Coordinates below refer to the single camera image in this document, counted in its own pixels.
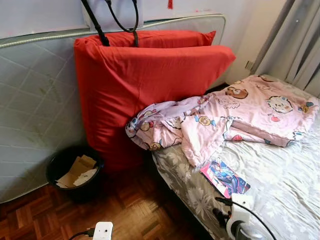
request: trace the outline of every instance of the wall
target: wall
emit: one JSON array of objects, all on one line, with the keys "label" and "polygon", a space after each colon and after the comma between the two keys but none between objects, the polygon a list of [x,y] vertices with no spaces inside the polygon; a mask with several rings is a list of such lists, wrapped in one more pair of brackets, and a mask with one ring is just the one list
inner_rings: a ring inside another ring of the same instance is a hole
[{"label": "wall", "polygon": [[203,14],[223,14],[226,17],[226,26],[221,44],[236,52],[257,1],[268,2],[268,0],[173,0],[173,9],[168,9],[167,0],[145,0],[143,18],[148,21]]},{"label": "wall", "polygon": [[85,27],[80,0],[0,0],[0,39]]},{"label": "wall", "polygon": [[285,3],[286,0],[256,1],[253,14],[235,52],[237,58],[225,75],[228,84],[249,76],[250,70],[245,69],[247,61],[255,62]]}]

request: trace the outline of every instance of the parquet floor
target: parquet floor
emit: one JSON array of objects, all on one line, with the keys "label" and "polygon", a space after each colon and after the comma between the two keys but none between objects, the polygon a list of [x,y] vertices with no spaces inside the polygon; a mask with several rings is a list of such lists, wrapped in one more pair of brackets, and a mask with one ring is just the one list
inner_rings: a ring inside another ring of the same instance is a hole
[{"label": "parquet floor", "polygon": [[46,185],[1,204],[0,240],[68,240],[99,221],[113,222],[112,240],[212,239],[149,166],[104,176],[103,182],[88,203],[73,203]]}]

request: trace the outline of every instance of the black trash bin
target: black trash bin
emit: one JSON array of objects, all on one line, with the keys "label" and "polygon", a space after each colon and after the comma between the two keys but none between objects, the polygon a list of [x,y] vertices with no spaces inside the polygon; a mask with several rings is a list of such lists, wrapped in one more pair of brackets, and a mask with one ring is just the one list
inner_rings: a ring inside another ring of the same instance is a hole
[{"label": "black trash bin", "polygon": [[[62,188],[56,183],[56,180],[65,175],[75,162],[77,157],[86,155],[96,161],[96,173],[84,184],[71,187]],[[46,179],[55,188],[64,191],[70,196],[72,200],[78,203],[84,203],[94,198],[99,190],[101,190],[101,174],[104,162],[99,157],[98,153],[89,146],[71,146],[59,151],[49,162],[46,167]]]}]

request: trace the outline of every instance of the red cushion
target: red cushion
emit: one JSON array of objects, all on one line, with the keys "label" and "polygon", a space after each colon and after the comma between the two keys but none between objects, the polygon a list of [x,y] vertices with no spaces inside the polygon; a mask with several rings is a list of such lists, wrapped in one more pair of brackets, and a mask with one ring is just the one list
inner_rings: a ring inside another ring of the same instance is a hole
[{"label": "red cushion", "polygon": [[142,150],[125,133],[135,114],[152,103],[204,94],[235,59],[224,46],[104,47],[96,40],[77,39],[74,49],[87,140],[107,172],[142,163]]},{"label": "red cushion", "polygon": [[[186,48],[210,46],[216,31],[201,33],[197,31],[138,31],[139,48]],[[135,38],[129,32],[106,34],[111,47],[134,47]],[[98,46],[102,46],[99,36],[90,36]]]}]

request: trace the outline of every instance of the bed sheet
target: bed sheet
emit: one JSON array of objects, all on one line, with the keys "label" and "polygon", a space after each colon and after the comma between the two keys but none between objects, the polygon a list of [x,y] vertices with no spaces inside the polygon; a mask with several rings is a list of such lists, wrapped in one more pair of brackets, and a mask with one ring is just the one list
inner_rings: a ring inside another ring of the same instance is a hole
[{"label": "bed sheet", "polygon": [[[302,97],[307,93],[287,85]],[[153,160],[168,186],[179,196],[215,240],[227,240],[212,209],[225,213],[221,195],[189,165],[180,145],[153,152]],[[320,237],[320,114],[300,142],[278,147],[258,142],[225,141],[210,160],[221,158],[251,185],[252,210],[277,239],[318,240]],[[250,221],[257,223],[252,216]]]}]

